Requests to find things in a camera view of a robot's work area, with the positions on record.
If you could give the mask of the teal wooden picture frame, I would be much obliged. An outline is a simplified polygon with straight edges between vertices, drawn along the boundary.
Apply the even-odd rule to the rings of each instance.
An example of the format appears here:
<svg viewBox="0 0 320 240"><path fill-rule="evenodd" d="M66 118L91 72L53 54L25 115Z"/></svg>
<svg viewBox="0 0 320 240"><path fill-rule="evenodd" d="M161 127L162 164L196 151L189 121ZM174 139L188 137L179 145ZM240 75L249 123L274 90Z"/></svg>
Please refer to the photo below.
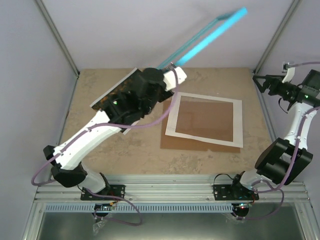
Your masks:
<svg viewBox="0 0 320 240"><path fill-rule="evenodd" d="M163 69L170 63L180 67L184 66L202 50L213 43L218 37L240 21L247 13L247 8L241 7L235 11L217 16L174 53L172 53L160 65L158 65L157 68Z"/></svg>

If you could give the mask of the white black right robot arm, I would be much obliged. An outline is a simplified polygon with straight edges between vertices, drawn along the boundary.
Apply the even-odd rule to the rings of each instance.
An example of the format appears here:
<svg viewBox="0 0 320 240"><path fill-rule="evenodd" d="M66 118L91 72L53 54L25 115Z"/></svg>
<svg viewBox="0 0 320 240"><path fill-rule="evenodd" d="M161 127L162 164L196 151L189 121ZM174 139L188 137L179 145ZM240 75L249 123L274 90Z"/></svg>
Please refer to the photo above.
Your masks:
<svg viewBox="0 0 320 240"><path fill-rule="evenodd" d="M291 83L295 69L286 75L254 75L253 81L261 93L280 96L289 103L290 119L286 135L277 138L258 158L254 169L235 176L229 193L236 200L252 199L258 184L272 182L279 190L291 183L312 161L308 152L307 137L311 122L320 108L320 73L310 70L302 83Z"/></svg>

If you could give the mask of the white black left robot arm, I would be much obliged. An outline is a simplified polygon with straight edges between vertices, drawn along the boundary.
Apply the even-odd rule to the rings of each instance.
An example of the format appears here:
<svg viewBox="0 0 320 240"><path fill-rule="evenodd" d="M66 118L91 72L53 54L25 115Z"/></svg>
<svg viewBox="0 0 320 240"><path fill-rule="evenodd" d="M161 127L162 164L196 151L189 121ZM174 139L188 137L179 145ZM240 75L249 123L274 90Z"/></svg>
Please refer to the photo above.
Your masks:
<svg viewBox="0 0 320 240"><path fill-rule="evenodd" d="M65 188L79 186L99 200L107 198L112 191L107 178L85 167L82 160L103 141L135 127L157 103L174 96L173 89L186 78L175 65L164 69L134 68L91 104L96 113L83 128L61 145L44 148L53 180Z"/></svg>

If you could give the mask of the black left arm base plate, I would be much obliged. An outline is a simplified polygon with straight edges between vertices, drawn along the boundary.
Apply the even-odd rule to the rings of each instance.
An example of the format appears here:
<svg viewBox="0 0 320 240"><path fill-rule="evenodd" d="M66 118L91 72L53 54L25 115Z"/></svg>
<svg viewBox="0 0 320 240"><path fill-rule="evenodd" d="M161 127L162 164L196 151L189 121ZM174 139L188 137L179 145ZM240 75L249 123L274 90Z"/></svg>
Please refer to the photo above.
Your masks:
<svg viewBox="0 0 320 240"><path fill-rule="evenodd" d="M81 189L81 201L119 201L118 198L123 198L125 196L126 186L124 184L111 184L109 188L104 188L97 195L109 196L109 197L99 197L92 195L84 187Z"/></svg>

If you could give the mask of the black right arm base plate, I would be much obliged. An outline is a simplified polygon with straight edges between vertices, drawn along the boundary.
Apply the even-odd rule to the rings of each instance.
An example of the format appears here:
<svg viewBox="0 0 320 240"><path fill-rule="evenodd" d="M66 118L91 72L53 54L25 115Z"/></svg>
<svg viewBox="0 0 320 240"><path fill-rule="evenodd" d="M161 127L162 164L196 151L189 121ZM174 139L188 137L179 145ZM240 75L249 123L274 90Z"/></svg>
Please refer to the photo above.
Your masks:
<svg viewBox="0 0 320 240"><path fill-rule="evenodd" d="M216 201L257 201L260 199L257 193L243 186L214 184L212 188Z"/></svg>

